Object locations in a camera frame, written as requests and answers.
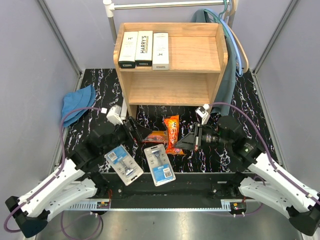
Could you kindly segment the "orange razor pack horizontal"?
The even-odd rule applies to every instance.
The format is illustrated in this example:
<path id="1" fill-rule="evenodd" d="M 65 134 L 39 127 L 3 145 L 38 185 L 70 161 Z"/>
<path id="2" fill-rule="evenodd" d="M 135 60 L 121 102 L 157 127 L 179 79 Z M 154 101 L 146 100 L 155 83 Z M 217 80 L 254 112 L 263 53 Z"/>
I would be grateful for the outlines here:
<path id="1" fill-rule="evenodd" d="M 168 143 L 168 132 L 167 131 L 152 131 L 143 141 L 143 143 Z"/>

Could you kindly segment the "white Harry's razor box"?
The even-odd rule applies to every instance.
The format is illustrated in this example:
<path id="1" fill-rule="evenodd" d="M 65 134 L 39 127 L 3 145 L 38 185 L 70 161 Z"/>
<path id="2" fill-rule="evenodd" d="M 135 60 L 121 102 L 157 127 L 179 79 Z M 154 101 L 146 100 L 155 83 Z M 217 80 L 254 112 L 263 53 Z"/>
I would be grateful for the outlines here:
<path id="1" fill-rule="evenodd" d="M 135 52 L 137 67 L 150 67 L 153 59 L 153 31 L 139 31 Z"/>

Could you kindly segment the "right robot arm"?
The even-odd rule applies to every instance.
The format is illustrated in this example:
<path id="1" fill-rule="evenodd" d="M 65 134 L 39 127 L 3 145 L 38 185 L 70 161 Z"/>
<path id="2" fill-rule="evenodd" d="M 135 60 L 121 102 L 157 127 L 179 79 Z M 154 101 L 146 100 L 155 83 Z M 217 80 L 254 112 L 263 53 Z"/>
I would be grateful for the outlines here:
<path id="1" fill-rule="evenodd" d="M 220 117 L 216 127 L 195 123 L 191 131 L 174 146 L 189 151 L 225 147 L 236 167 L 259 175 L 269 184 L 263 185 L 236 171 L 227 182 L 230 197 L 236 199 L 242 195 L 273 208 L 304 235 L 313 236 L 320 227 L 320 193 L 269 157 L 267 149 L 258 141 L 249 139 L 241 124 L 231 116 Z"/>

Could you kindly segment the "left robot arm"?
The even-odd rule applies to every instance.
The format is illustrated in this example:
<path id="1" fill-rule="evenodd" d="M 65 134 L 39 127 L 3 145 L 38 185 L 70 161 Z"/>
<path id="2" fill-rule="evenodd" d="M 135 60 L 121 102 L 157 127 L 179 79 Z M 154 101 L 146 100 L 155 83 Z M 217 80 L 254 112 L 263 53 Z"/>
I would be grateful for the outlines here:
<path id="1" fill-rule="evenodd" d="M 40 233 L 56 215 L 87 198 L 103 198 L 109 182 L 98 166 L 105 155 L 123 144 L 141 143 L 152 130 L 133 117 L 121 124 L 106 122 L 93 128 L 76 145 L 64 162 L 34 189 L 20 197 L 11 196 L 5 204 L 26 238 Z"/>

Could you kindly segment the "orange razor pack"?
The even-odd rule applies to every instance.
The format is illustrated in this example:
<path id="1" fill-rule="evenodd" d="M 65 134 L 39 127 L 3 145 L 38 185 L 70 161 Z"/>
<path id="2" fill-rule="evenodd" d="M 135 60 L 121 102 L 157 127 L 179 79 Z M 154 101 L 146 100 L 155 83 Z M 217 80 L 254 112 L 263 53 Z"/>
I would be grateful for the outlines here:
<path id="1" fill-rule="evenodd" d="M 178 142 L 180 121 L 179 115 L 174 115 L 164 119 L 164 124 L 167 128 L 168 143 L 165 152 L 170 155 L 184 155 L 182 149 L 176 148 L 175 144 Z"/>

